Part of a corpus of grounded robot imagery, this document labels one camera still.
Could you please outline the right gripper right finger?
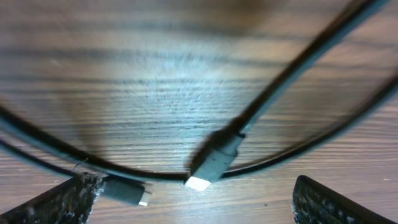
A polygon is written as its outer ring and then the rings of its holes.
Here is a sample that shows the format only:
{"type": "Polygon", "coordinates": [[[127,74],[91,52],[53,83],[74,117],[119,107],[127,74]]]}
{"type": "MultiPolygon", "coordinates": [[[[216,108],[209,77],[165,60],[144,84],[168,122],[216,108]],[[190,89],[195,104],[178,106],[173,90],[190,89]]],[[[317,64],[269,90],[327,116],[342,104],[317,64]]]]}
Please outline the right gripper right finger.
{"type": "Polygon", "coordinates": [[[306,175],[297,177],[292,213],[298,224],[396,224],[306,175]]]}

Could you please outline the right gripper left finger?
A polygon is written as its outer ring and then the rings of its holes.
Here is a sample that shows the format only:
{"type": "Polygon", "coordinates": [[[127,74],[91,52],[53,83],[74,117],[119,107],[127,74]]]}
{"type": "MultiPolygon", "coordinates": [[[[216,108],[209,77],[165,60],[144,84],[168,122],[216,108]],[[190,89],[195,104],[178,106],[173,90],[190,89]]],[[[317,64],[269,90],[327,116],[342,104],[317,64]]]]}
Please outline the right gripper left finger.
{"type": "Polygon", "coordinates": [[[86,224],[104,180],[82,173],[1,214],[1,224],[86,224]]]}

